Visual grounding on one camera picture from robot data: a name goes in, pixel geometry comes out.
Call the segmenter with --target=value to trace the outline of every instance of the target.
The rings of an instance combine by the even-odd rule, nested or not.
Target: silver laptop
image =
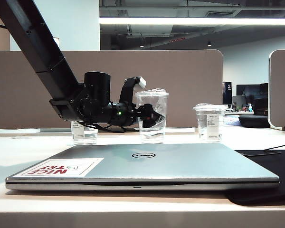
[[[74,146],[6,179],[12,190],[228,190],[279,177],[220,144]]]

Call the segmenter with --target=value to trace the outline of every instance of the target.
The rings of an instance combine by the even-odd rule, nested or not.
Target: ceiling beam
[[[285,10],[285,6],[100,6],[101,10]]]
[[[234,18],[237,14],[239,14],[241,10],[236,10],[232,13],[232,17]]]

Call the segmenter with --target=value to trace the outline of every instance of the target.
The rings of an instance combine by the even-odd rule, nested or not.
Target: cup lid
[[[196,111],[225,111],[228,107],[223,104],[207,104],[207,103],[200,103],[193,107]]]
[[[135,96],[168,96],[168,95],[169,93],[167,93],[165,89],[159,89],[159,88],[135,93]]]

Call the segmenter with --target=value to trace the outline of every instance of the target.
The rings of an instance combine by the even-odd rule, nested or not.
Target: ceiling
[[[100,17],[285,18],[285,0],[100,0],[99,4]],[[218,48],[285,36],[285,26],[100,25],[100,33],[102,50],[205,49],[207,41]]]

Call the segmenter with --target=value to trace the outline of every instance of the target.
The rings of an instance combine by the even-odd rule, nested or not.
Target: white desk
[[[239,111],[239,112],[231,112],[231,111],[226,111],[225,115],[253,115],[254,112],[244,112],[244,111]]]
[[[274,129],[226,126],[223,144],[265,149],[285,144]],[[5,177],[71,147],[70,133],[0,134],[1,227],[285,227],[285,206],[243,207],[207,192],[24,192]],[[167,133],[165,143],[198,143],[198,133]],[[140,143],[138,133],[100,133],[98,144]]]

